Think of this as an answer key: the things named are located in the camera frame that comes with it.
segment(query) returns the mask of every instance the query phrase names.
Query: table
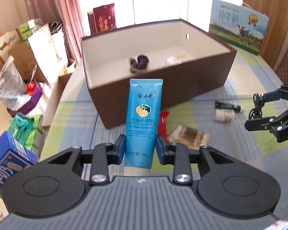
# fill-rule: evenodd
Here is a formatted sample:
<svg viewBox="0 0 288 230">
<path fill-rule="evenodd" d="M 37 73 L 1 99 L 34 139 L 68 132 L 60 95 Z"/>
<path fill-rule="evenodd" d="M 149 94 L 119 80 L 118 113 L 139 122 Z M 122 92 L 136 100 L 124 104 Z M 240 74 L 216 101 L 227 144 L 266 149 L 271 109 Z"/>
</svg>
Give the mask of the table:
<svg viewBox="0 0 288 230">
<path fill-rule="evenodd" d="M 277 143 L 268 131 L 248 132 L 244 123 L 253 108 L 253 94 L 274 91 L 282 82 L 260 57 L 237 48 L 237 55 L 223 87 L 202 94 L 188 102 L 169 109 L 166 120 L 171 132 L 178 123 L 213 133 L 212 146 L 235 158 L 274 176 L 281 185 L 282 194 L 275 215 L 288 220 L 288 141 Z M 228 100 L 246 106 L 245 113 L 236 114 L 230 124 L 212 120 L 214 101 Z M 270 102 L 263 108 L 264 116 L 278 116 L 288 108 L 288 101 Z M 70 146 L 92 149 L 96 144 L 115 142 L 125 126 L 106 130 L 88 94 L 83 65 L 78 65 L 71 76 L 57 108 L 46 139 L 41 160 Z M 124 165 L 111 165 L 110 176 L 123 175 Z M 197 165 L 192 165 L 194 179 L 199 179 Z M 155 153 L 152 175 L 173 172 L 171 165 L 159 164 Z M 90 165 L 82 175 L 88 180 Z"/>
</svg>

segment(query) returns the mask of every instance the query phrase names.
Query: green tube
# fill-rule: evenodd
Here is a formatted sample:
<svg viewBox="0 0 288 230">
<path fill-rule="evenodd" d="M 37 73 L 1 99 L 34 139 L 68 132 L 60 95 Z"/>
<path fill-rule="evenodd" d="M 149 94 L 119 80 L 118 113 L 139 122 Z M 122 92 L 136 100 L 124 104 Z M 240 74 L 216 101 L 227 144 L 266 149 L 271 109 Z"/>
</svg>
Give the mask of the green tube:
<svg viewBox="0 0 288 230">
<path fill-rule="evenodd" d="M 236 113 L 242 113 L 245 111 L 245 107 L 237 104 L 225 103 L 221 101 L 217 101 L 215 103 L 215 109 L 231 109 Z"/>
</svg>

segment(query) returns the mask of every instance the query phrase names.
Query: purple box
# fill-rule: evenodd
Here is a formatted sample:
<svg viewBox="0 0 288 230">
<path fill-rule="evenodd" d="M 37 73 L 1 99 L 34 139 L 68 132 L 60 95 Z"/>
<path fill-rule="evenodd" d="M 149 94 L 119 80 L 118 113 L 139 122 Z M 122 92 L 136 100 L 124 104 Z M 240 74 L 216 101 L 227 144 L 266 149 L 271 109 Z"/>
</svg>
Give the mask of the purple box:
<svg viewBox="0 0 288 230">
<path fill-rule="evenodd" d="M 41 96 L 43 95 L 43 91 L 40 87 L 40 84 L 38 82 L 36 82 L 35 80 L 33 80 L 36 83 L 36 87 L 33 91 L 33 94 L 31 96 L 31 99 L 28 103 L 26 103 L 24 106 L 22 106 L 18 111 L 11 111 L 8 110 L 8 113 L 14 117 L 17 113 L 22 113 L 24 115 L 27 115 L 31 110 L 34 109 L 34 107 L 36 107 L 39 99 L 41 98 Z"/>
</svg>

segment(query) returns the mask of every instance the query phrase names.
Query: open box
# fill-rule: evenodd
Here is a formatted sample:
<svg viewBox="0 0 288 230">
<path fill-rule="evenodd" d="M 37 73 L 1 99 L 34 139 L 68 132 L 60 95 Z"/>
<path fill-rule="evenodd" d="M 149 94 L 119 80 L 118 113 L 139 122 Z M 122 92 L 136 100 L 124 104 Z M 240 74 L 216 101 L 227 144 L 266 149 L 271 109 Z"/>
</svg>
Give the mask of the open box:
<svg viewBox="0 0 288 230">
<path fill-rule="evenodd" d="M 224 85 L 236 50 L 179 19 L 132 25 L 82 39 L 89 94 L 105 128 L 125 123 L 130 78 L 162 78 L 161 109 Z M 130 57 L 144 54 L 147 73 L 129 72 Z M 166 65 L 177 57 L 181 63 Z"/>
<path fill-rule="evenodd" d="M 71 77 L 72 73 L 64 74 L 62 76 L 59 76 L 57 81 L 54 84 L 54 87 L 51 92 L 50 99 L 47 104 L 47 108 L 44 114 L 42 127 L 45 130 L 48 130 L 52 124 L 56 109 L 59 105 L 61 96 L 63 94 L 64 88 Z"/>
</svg>

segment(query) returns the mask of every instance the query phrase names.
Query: blue tube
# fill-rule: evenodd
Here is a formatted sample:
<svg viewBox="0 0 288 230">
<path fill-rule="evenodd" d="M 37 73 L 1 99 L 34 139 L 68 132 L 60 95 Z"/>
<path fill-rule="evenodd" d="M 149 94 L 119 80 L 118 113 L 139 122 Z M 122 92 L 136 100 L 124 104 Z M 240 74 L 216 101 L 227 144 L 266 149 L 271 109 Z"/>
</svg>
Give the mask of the blue tube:
<svg viewBox="0 0 288 230">
<path fill-rule="evenodd" d="M 130 79 L 125 166 L 151 169 L 163 79 Z"/>
</svg>

